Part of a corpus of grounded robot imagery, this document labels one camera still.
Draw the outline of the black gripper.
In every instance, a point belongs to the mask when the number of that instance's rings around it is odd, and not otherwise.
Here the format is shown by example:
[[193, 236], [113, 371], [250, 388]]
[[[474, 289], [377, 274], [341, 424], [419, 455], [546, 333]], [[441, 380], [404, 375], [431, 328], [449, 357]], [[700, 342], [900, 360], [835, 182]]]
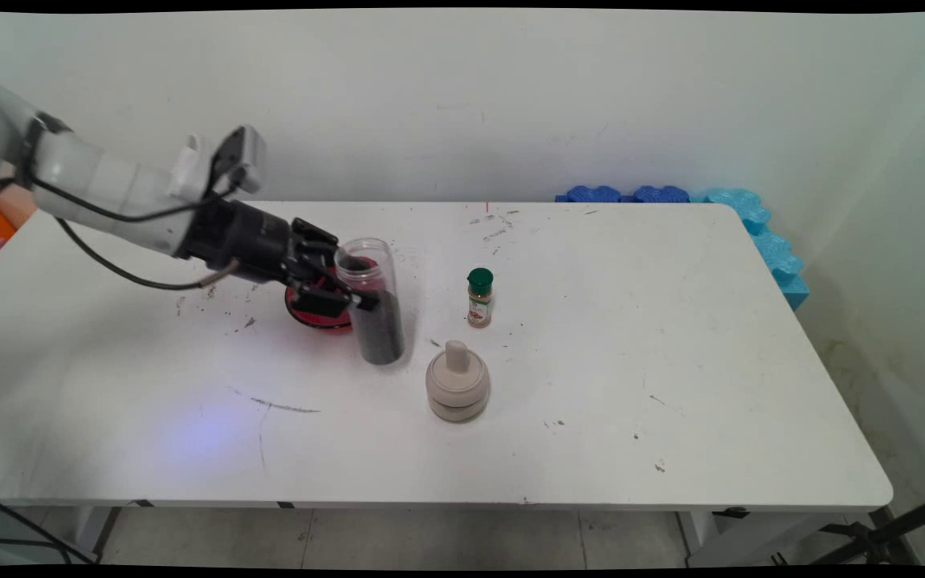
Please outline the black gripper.
[[[288, 221], [227, 200], [199, 209], [182, 241], [182, 257], [202, 260], [212, 271], [236, 263], [234, 277], [298, 284], [289, 288], [289, 312], [297, 320], [349, 320], [350, 312], [381, 303], [377, 292], [342, 281], [334, 267], [338, 249], [336, 235], [302, 218]], [[316, 278], [315, 265], [329, 267], [327, 273]]]

